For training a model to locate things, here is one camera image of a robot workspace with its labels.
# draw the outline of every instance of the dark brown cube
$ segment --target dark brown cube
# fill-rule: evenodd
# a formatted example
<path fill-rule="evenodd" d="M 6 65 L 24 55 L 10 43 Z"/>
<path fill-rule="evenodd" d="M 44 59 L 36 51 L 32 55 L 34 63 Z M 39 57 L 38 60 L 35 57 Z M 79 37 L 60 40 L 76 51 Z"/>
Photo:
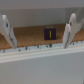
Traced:
<path fill-rule="evenodd" d="M 45 27 L 44 28 L 44 39 L 45 40 L 56 40 L 56 28 L 55 27 Z"/>

